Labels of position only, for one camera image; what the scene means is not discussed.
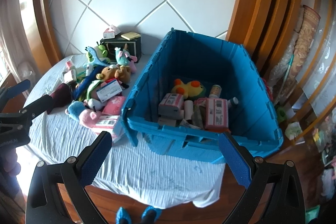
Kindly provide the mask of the person's left hand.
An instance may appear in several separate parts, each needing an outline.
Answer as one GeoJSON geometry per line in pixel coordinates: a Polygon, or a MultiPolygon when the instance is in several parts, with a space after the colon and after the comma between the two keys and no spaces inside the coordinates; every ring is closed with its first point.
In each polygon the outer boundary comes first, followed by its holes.
{"type": "Polygon", "coordinates": [[[11,177],[17,176],[21,171],[21,165],[18,163],[16,149],[8,149],[1,152],[3,170],[11,177]]]}

